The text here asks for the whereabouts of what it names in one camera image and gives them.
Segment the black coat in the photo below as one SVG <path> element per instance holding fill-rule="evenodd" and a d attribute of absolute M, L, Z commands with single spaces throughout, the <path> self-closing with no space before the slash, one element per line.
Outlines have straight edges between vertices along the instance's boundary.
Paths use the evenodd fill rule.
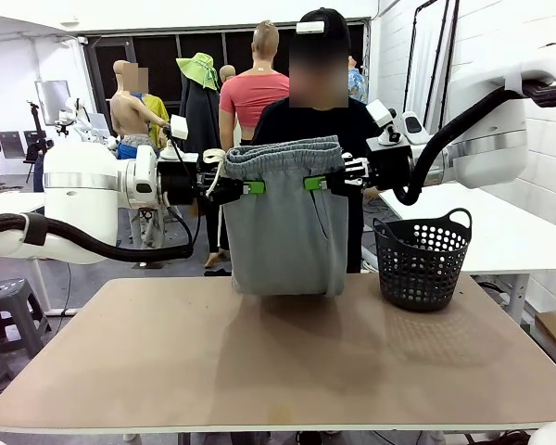
<path fill-rule="evenodd" d="M 180 115 L 186 118 L 188 135 L 182 151 L 202 154 L 220 148 L 219 93 L 182 76 Z"/>

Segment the dark grey perforated basket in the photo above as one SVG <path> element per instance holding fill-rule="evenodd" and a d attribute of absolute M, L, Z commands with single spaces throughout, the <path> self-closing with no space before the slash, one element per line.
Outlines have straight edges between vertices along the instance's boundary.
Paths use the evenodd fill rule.
<path fill-rule="evenodd" d="M 472 228 L 472 215 L 464 208 L 431 219 L 373 219 L 383 297 L 410 312 L 446 308 L 461 273 Z"/>

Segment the white table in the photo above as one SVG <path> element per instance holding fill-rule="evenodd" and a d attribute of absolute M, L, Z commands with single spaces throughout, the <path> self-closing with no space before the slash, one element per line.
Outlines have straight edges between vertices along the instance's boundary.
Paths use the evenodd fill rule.
<path fill-rule="evenodd" d="M 473 236 L 462 270 L 490 275 L 512 285 L 514 317 L 525 306 L 534 312 L 556 311 L 556 225 L 481 189 L 458 183 L 426 187 L 411 207 L 391 191 L 380 198 L 400 219 L 435 218 L 456 208 L 467 209 Z"/>

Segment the black wall pipe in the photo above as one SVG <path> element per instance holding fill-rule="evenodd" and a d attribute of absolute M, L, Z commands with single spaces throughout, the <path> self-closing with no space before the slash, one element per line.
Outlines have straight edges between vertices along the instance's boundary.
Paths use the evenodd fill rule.
<path fill-rule="evenodd" d="M 418 10 L 413 29 L 406 110 L 415 112 L 425 130 L 433 134 L 442 125 L 456 0 L 426 3 Z"/>

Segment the black tripod stand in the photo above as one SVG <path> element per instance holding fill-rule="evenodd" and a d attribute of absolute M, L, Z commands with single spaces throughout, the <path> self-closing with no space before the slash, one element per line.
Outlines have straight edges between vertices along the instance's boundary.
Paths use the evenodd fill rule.
<path fill-rule="evenodd" d="M 29 182 L 34 172 L 34 167 L 39 155 L 43 155 L 54 145 L 54 141 L 52 139 L 48 139 L 45 131 L 42 129 L 38 113 L 39 107 L 31 101 L 28 101 L 28 104 L 31 109 L 35 129 L 23 132 L 27 143 L 26 157 L 25 160 L 23 160 L 23 163 L 29 165 L 26 182 Z"/>

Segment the black cap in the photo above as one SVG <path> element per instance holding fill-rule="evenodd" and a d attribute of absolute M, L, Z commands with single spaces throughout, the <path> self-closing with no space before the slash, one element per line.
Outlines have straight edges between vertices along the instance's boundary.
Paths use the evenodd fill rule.
<path fill-rule="evenodd" d="M 320 7 L 305 14 L 300 21 L 323 20 L 324 32 L 318 34 L 297 34 L 294 41 L 300 48 L 331 49 L 347 53 L 350 37 L 345 18 L 335 9 Z"/>

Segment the green sun hat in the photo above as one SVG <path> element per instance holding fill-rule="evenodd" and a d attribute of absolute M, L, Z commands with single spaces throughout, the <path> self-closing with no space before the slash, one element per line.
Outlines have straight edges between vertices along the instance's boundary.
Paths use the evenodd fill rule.
<path fill-rule="evenodd" d="M 192 57 L 178 57 L 176 63 L 186 79 L 198 83 L 203 88 L 219 90 L 218 73 L 212 56 L 197 52 Z"/>

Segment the grey sweat shorts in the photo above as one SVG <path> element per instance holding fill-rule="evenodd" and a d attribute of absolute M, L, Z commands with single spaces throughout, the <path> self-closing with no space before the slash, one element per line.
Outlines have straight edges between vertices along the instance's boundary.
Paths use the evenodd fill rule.
<path fill-rule="evenodd" d="M 304 188 L 305 177 L 344 166 L 336 137 L 208 149 L 203 160 L 226 178 L 265 182 L 264 194 L 218 203 L 239 292 L 260 297 L 342 293 L 348 199 Z"/>

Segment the tan bare-chested mannequin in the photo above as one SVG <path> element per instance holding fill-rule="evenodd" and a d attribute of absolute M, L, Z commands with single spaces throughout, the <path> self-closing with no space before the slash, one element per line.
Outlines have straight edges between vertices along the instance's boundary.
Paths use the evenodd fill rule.
<path fill-rule="evenodd" d="M 139 67 L 137 63 L 117 60 L 113 63 L 117 90 L 110 99 L 110 118 L 114 132 L 120 137 L 118 159 L 135 159 L 139 146 L 150 146 L 157 155 L 159 149 L 150 136 L 150 126 L 166 121 L 156 115 L 141 98 Z M 135 248 L 161 248 L 164 230 L 159 210 L 128 210 L 131 236 Z"/>

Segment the red crop top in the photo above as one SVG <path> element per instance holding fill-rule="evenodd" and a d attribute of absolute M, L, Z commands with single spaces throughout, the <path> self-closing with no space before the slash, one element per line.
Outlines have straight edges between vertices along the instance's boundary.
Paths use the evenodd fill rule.
<path fill-rule="evenodd" d="M 236 115 L 241 126 L 255 128 L 262 111 L 289 94 L 289 79 L 282 73 L 239 74 L 221 87 L 220 109 Z"/>

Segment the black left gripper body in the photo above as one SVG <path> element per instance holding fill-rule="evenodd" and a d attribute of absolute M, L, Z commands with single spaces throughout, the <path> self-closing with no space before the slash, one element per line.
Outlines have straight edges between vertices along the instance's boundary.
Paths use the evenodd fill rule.
<path fill-rule="evenodd" d="M 202 196 L 197 161 L 162 160 L 158 163 L 158 188 L 165 205 L 190 205 Z"/>

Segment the grey framed board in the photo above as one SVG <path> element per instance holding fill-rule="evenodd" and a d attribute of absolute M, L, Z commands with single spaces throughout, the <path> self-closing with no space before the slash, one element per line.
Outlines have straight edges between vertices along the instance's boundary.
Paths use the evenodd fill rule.
<path fill-rule="evenodd" d="M 64 110 L 70 98 L 67 81 L 36 81 L 34 83 L 46 126 L 55 126 L 59 111 Z"/>

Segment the person in black shirt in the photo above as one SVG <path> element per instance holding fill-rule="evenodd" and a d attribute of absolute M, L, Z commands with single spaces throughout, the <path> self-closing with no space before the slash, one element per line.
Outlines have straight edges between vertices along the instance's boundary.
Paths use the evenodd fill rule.
<path fill-rule="evenodd" d="M 261 113 L 252 144 L 335 136 L 344 152 L 365 157 L 380 131 L 366 105 L 348 96 L 347 53 L 289 45 L 289 96 Z"/>

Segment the blue floral shirt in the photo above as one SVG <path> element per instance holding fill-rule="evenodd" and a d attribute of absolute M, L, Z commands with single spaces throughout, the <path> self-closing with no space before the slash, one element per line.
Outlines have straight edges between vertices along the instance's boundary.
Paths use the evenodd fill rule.
<path fill-rule="evenodd" d="M 353 56 L 348 57 L 348 96 L 367 103 L 367 83 L 359 69 L 356 67 L 357 62 Z"/>

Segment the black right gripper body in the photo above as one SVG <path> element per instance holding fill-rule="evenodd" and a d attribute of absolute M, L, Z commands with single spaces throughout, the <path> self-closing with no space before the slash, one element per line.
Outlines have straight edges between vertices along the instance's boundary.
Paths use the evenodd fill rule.
<path fill-rule="evenodd" d="M 371 151 L 369 183 L 378 190 L 389 190 L 406 186 L 411 178 L 411 148 L 392 146 Z"/>

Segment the tall bald mannequin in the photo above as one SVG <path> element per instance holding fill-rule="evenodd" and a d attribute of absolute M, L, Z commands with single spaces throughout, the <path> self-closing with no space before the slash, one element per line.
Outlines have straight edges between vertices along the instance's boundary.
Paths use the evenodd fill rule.
<path fill-rule="evenodd" d="M 245 75 L 265 75 L 278 72 L 273 69 L 273 59 L 279 45 L 279 32 L 271 21 L 265 20 L 257 25 L 253 33 L 251 51 L 252 68 L 242 72 Z M 240 142 L 250 142 L 253 139 L 255 128 L 241 126 L 236 115 L 219 108 L 219 130 L 221 148 L 228 151 L 236 146 L 234 129 L 239 125 L 241 129 Z"/>

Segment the person in yellow shirt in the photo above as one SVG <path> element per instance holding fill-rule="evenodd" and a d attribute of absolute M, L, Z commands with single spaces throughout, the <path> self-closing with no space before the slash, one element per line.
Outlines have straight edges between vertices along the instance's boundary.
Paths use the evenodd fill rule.
<path fill-rule="evenodd" d="M 122 61 L 117 76 L 116 132 L 121 137 L 128 137 L 127 145 L 130 140 L 145 144 L 146 137 L 156 150 L 162 149 L 166 144 L 162 129 L 169 124 L 169 114 L 162 100 L 148 93 L 148 68 Z"/>

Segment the patterned mannequin trousers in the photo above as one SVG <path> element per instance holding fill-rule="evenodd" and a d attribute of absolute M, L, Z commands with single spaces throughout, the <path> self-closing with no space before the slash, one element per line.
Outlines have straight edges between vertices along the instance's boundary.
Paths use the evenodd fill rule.
<path fill-rule="evenodd" d="M 158 249 L 165 242 L 164 212 L 162 209 L 128 210 L 133 247 Z"/>

